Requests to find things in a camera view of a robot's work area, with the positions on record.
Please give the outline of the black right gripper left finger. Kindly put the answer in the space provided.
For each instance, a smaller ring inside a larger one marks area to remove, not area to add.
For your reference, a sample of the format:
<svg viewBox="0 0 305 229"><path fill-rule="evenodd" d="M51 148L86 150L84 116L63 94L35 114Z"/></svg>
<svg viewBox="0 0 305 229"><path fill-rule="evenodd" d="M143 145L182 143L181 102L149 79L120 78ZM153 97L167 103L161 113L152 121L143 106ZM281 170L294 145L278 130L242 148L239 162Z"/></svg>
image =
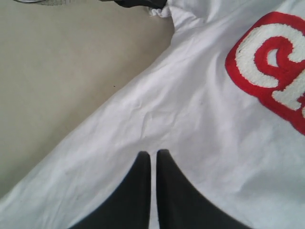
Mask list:
<svg viewBox="0 0 305 229"><path fill-rule="evenodd" d="M73 229L147 229L150 220L150 155L139 152L115 191Z"/></svg>

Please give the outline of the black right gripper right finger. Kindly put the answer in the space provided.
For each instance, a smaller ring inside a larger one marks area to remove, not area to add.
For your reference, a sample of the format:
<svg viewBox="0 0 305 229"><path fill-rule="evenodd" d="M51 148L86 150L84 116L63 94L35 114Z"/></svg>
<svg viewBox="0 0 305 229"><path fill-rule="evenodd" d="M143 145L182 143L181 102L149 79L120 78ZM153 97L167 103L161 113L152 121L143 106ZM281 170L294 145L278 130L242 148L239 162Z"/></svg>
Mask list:
<svg viewBox="0 0 305 229"><path fill-rule="evenodd" d="M157 152L156 196L161 229L248 228L206 199L166 149Z"/></svg>

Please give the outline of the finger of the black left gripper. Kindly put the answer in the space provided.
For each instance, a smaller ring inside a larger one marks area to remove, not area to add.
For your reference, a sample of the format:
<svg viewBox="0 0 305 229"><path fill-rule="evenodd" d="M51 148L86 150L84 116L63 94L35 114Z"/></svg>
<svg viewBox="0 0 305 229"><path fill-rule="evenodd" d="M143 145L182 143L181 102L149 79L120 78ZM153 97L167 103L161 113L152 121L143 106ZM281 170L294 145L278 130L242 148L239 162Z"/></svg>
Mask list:
<svg viewBox="0 0 305 229"><path fill-rule="evenodd" d="M164 7L167 0L115 0L114 2L122 7Z"/></svg>

